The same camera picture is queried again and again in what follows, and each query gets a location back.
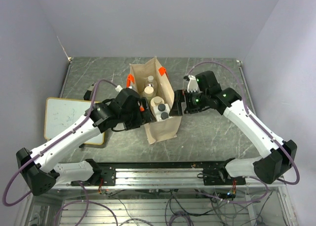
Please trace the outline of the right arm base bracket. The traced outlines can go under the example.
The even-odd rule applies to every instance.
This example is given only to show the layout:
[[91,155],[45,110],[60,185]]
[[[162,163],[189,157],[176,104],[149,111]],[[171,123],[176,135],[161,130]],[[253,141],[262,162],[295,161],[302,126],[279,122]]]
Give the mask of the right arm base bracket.
[[231,177],[224,168],[208,168],[203,169],[197,174],[198,179],[203,180],[205,186],[232,186],[233,184],[245,185],[244,177]]

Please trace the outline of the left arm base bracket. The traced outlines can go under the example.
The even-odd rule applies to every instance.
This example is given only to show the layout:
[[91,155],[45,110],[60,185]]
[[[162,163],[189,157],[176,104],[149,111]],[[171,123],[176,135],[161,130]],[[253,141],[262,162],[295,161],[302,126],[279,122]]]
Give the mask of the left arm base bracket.
[[72,181],[71,186],[114,186],[116,184],[116,171],[112,168],[93,169],[93,174],[88,180]]

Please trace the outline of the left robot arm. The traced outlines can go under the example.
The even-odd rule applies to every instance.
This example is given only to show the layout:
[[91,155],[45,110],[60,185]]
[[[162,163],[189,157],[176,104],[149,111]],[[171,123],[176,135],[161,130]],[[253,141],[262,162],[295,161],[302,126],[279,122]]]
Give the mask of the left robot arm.
[[55,184],[96,186],[106,180],[114,185],[114,171],[102,170],[93,159],[61,164],[62,158],[86,141],[123,124],[125,130],[139,128],[154,120],[146,98],[124,88],[113,99],[92,104],[72,126],[45,144],[16,154],[21,175],[33,195],[39,196]]

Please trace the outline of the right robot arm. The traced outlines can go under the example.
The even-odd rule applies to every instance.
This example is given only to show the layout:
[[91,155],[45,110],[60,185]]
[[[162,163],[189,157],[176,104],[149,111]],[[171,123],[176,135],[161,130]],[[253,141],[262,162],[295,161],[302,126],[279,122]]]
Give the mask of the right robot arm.
[[222,89],[214,72],[184,77],[186,90],[174,92],[170,116],[194,114],[208,109],[216,110],[236,125],[252,142],[259,157],[225,161],[218,171],[218,180],[229,184],[236,177],[256,177],[271,184],[294,167],[297,145],[293,140],[285,141],[270,130],[247,106],[244,99],[232,88]]

